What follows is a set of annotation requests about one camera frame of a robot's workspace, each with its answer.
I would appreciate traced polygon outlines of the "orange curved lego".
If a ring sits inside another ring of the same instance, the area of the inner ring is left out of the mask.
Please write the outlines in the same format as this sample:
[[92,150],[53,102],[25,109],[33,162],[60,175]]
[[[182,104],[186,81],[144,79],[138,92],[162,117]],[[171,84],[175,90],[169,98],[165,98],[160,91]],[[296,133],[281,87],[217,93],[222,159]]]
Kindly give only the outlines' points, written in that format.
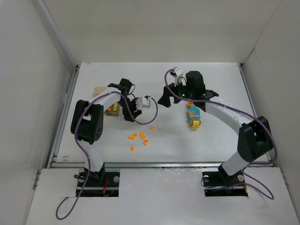
[[137,133],[134,133],[133,135],[129,135],[128,138],[129,139],[135,139],[137,137]]
[[140,133],[140,137],[141,137],[142,139],[145,139],[145,138],[146,138],[144,132],[141,132],[141,133]]

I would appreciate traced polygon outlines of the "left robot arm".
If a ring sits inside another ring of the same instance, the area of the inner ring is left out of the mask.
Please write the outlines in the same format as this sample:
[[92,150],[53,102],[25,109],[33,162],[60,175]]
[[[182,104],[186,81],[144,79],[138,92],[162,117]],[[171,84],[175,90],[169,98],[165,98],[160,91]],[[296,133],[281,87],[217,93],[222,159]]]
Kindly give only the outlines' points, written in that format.
[[122,108],[124,120],[136,121],[142,114],[143,104],[147,104],[149,100],[146,97],[129,99],[132,86],[132,82],[122,78],[118,84],[109,84],[101,94],[91,100],[77,101],[71,122],[71,133],[77,144],[84,141],[93,145],[100,139],[104,129],[105,111],[115,103]]

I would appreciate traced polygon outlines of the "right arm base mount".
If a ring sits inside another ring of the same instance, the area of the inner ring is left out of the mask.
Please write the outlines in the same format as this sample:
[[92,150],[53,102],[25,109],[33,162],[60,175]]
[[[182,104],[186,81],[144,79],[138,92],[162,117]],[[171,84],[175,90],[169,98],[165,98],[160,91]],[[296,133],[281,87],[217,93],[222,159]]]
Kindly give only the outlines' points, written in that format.
[[248,197],[242,172],[229,177],[223,177],[217,171],[202,172],[201,185],[206,197],[243,196]]

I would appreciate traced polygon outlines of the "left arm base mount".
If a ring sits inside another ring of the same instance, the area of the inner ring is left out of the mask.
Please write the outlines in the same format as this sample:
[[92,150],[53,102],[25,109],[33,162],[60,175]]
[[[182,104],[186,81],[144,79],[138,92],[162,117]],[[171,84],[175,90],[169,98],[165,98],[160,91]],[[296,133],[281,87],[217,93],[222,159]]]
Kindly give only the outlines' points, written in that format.
[[81,197],[118,197],[120,172],[105,172],[104,177],[95,180],[89,177]]

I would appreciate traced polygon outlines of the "yellow long lego plate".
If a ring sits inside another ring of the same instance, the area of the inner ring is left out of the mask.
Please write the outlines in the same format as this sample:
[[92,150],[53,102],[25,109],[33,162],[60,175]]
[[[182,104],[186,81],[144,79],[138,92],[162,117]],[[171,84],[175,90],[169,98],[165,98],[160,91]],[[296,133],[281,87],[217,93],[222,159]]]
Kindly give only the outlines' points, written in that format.
[[117,112],[117,111],[118,111],[118,104],[115,103],[115,104],[111,105],[111,106],[108,108],[108,111],[110,111],[110,112]]

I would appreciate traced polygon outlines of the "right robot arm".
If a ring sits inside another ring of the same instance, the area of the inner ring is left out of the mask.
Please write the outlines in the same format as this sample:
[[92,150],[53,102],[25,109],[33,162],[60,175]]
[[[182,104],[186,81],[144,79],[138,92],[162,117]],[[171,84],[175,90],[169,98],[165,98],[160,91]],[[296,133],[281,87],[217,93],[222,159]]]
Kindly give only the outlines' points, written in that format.
[[192,102],[202,111],[224,122],[238,135],[236,152],[218,167],[217,175],[222,182],[236,175],[268,151],[276,149],[268,120],[263,116],[256,118],[230,106],[218,93],[206,88],[199,71],[184,74],[175,67],[168,70],[165,75],[171,75],[174,81],[165,84],[163,95],[158,101],[160,105],[169,108],[171,97],[176,104],[180,101]]

